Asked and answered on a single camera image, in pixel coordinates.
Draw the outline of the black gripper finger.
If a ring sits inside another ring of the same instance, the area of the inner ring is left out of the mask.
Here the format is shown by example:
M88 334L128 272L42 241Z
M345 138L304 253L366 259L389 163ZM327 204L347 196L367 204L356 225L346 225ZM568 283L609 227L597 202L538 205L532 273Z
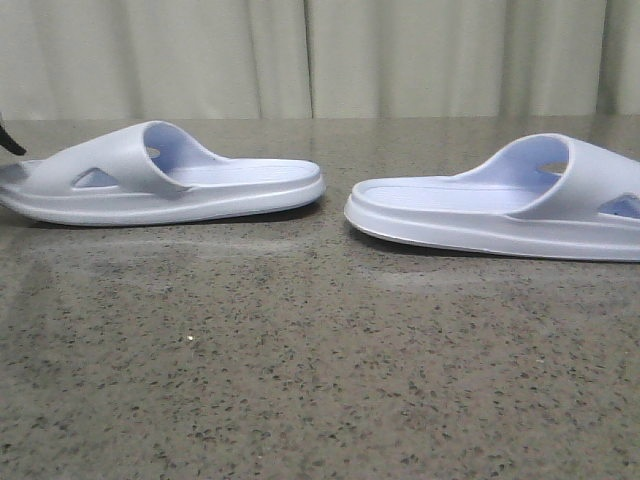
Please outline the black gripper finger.
M0 145L13 155L24 156L26 154L26 149L11 137L3 123L0 123Z

